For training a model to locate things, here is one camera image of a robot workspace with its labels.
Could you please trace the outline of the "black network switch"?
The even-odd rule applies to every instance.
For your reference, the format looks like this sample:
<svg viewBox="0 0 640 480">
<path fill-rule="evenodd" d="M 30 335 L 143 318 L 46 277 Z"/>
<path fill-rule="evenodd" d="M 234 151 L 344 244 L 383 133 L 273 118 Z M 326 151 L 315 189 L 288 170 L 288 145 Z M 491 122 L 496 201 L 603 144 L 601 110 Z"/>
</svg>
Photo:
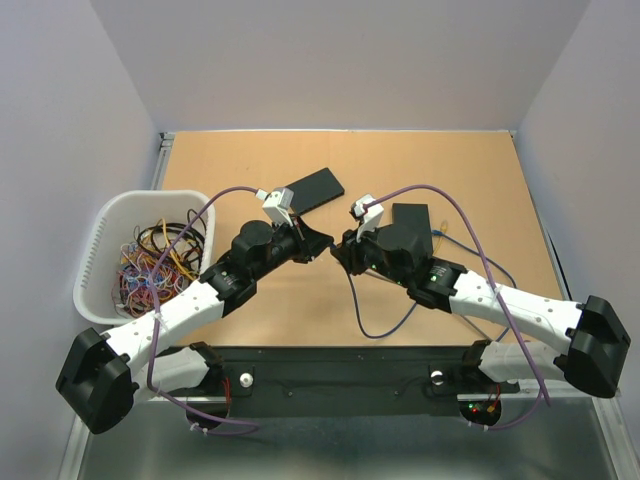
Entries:
<svg viewBox="0 0 640 480">
<path fill-rule="evenodd" d="M 322 168 L 287 185 L 293 192 L 290 207 L 297 215 L 304 215 L 345 194 L 345 189 L 334 173 Z"/>
<path fill-rule="evenodd" d="M 392 221 L 408 228 L 422 243 L 425 254 L 433 255 L 429 207 L 427 204 L 394 203 Z"/>
</svg>

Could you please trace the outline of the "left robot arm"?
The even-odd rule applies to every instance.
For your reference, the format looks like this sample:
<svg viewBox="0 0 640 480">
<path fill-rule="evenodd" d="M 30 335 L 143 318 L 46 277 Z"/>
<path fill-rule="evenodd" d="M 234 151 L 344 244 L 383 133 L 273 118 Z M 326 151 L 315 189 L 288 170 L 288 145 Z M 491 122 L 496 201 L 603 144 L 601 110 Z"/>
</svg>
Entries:
<svg viewBox="0 0 640 480">
<path fill-rule="evenodd" d="M 244 305 L 256 294 L 258 281 L 284 263 L 309 263 L 333 241 L 300 218 L 279 226 L 245 223 L 230 249 L 158 310 L 104 333 L 93 328 L 79 333 L 56 390 L 91 433 L 110 430 L 133 408 L 141 389 L 134 377 L 153 369 L 158 352 Z"/>
</svg>

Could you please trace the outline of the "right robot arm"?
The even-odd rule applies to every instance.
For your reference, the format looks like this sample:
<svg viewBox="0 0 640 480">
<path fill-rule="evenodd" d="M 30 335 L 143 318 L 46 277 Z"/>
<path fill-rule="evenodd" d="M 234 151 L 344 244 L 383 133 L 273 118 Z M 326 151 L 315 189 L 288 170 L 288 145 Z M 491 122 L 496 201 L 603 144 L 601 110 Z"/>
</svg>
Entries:
<svg viewBox="0 0 640 480">
<path fill-rule="evenodd" d="M 463 384 L 560 380 L 598 398 L 616 395 L 631 340 L 611 303 L 555 300 L 492 284 L 461 264 L 438 258 L 432 241 L 403 225 L 346 231 L 332 255 L 351 275 L 373 270 L 403 287 L 418 305 L 476 317 L 509 328 L 516 345 L 490 341 L 470 348 L 460 366 Z"/>
</svg>

